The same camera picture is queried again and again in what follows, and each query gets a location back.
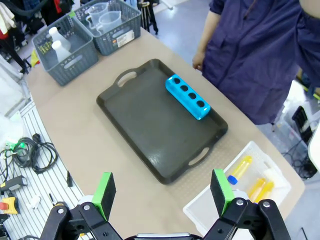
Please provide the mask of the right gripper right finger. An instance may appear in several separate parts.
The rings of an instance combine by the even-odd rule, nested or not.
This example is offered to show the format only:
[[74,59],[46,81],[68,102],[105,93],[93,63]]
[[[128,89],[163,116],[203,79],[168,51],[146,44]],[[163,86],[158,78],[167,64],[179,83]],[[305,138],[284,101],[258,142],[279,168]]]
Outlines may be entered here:
[[231,240],[239,229],[248,230],[254,240],[291,238],[277,204],[271,199],[253,203],[235,197],[222,169],[212,170],[210,191],[219,218],[203,237],[205,240]]

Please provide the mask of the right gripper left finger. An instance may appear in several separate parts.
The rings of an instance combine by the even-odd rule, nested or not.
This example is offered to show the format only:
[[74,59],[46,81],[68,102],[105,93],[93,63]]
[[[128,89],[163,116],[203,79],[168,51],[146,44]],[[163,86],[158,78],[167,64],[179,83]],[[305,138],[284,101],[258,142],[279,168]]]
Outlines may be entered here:
[[73,209],[60,202],[51,209],[40,239],[77,240],[81,234],[90,233],[95,240],[120,240],[120,235],[109,222],[115,195],[114,175],[105,172],[91,201]]

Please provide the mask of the person's right hand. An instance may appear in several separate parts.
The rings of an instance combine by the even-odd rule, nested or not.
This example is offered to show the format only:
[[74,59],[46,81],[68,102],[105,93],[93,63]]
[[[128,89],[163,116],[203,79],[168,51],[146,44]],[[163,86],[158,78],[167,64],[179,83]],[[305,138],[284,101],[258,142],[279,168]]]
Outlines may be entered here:
[[205,58],[205,53],[203,51],[197,51],[192,59],[192,67],[195,70],[203,70],[203,62]]

